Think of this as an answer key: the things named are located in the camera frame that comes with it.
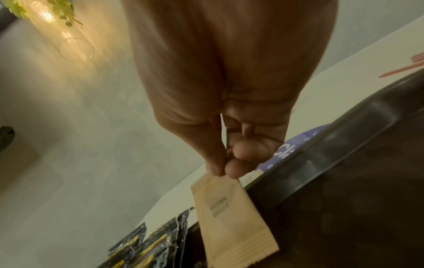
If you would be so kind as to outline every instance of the paper packet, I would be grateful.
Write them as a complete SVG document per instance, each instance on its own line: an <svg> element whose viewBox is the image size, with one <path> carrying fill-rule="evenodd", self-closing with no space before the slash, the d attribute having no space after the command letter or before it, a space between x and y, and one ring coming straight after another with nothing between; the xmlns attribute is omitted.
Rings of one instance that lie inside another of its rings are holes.
<svg viewBox="0 0 424 268"><path fill-rule="evenodd" d="M206 173L191 190L209 268L246 268L278 251L238 180Z"/></svg>

